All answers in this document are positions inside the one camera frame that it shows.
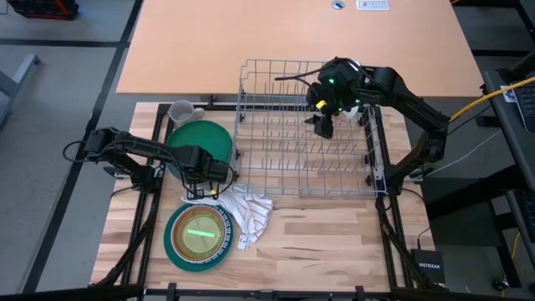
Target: wire dish rack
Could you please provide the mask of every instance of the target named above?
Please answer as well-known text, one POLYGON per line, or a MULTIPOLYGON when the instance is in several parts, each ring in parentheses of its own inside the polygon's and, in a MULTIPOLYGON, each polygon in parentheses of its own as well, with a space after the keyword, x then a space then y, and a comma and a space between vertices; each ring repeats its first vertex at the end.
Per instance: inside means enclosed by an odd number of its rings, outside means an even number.
MULTIPOLYGON (((376 197, 385 192, 375 110, 364 107, 351 119, 345 114, 334 117, 333 138, 326 140, 304 123, 314 114, 305 100, 307 86, 274 80, 323 64, 249 59, 242 66, 232 163, 238 184, 268 195, 376 197), (359 124, 363 115, 369 118, 359 124), (383 185, 371 179, 382 179, 383 185)), ((316 78, 303 77, 309 83, 316 78)))

